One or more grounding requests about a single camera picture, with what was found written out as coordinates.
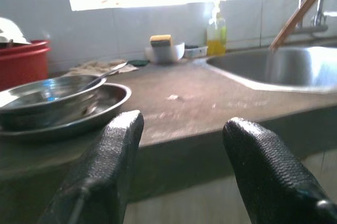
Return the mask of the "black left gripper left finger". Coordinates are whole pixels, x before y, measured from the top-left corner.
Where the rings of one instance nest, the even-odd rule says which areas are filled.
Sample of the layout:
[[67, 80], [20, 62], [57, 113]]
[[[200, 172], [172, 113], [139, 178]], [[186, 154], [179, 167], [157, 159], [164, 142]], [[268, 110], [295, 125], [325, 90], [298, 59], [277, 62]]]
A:
[[123, 223], [143, 128], [139, 110], [111, 120], [71, 167], [38, 223]]

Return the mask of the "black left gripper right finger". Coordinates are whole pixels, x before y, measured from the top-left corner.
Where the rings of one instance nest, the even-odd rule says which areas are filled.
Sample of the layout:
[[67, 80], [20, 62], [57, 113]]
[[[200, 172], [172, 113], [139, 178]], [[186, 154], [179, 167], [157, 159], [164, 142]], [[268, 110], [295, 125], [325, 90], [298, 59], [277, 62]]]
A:
[[273, 131], [235, 117], [223, 145], [251, 223], [336, 223], [336, 203]]

